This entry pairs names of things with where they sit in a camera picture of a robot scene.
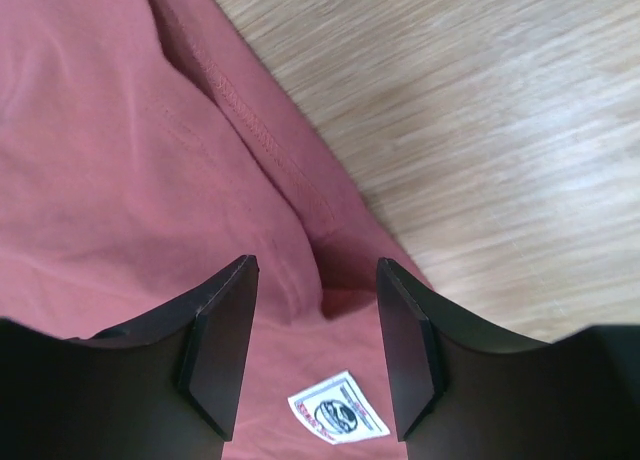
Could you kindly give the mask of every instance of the white label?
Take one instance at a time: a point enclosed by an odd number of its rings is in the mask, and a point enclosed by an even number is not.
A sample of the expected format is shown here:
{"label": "white label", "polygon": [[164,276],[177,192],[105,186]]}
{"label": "white label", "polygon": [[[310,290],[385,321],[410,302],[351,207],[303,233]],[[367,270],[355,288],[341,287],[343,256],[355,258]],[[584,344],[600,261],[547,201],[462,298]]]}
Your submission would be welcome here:
{"label": "white label", "polygon": [[346,371],[289,397],[289,405],[311,433],[332,445],[389,435]]}

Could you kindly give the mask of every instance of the black object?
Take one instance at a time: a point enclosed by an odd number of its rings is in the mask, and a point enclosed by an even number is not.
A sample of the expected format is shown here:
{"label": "black object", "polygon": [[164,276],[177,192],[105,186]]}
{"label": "black object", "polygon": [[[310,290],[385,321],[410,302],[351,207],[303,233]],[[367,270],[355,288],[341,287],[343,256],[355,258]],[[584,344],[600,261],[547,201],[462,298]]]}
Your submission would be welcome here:
{"label": "black object", "polygon": [[213,460],[230,440],[256,299],[244,256],[91,339],[0,320],[6,459]]}
{"label": "black object", "polygon": [[553,344],[498,327],[378,264],[378,308],[409,460],[640,458],[640,327]]}

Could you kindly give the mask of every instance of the printed logo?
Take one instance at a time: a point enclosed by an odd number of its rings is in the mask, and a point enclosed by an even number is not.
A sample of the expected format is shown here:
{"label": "printed logo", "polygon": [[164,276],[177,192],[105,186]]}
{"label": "printed logo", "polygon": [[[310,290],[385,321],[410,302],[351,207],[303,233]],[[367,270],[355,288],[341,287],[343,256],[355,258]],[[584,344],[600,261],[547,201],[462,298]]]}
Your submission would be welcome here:
{"label": "printed logo", "polygon": [[287,400],[300,423],[331,445],[384,437],[390,433],[347,371]]}
{"label": "printed logo", "polygon": [[314,412],[314,417],[329,433],[334,435],[351,433],[358,428],[356,414],[338,400],[321,402]]}

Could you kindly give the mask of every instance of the wooden floor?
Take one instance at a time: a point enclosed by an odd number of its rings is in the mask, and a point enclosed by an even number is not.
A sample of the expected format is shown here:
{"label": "wooden floor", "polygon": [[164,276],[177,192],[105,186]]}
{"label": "wooden floor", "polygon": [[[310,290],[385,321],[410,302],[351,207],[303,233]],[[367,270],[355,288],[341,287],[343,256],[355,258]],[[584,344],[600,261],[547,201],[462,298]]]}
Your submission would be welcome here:
{"label": "wooden floor", "polygon": [[217,0],[442,294],[640,322],[640,0]]}

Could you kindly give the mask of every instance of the pink t-shirt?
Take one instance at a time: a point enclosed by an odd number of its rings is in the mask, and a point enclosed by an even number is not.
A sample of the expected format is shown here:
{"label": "pink t-shirt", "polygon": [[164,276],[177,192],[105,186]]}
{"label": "pink t-shirt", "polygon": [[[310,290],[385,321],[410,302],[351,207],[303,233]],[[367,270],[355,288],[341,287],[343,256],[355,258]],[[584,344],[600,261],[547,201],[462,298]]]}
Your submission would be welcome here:
{"label": "pink t-shirt", "polygon": [[254,254],[224,458],[405,458],[394,432],[331,446],[289,410],[349,370],[393,428],[375,265],[419,272],[213,0],[0,11],[0,315],[89,337]]}

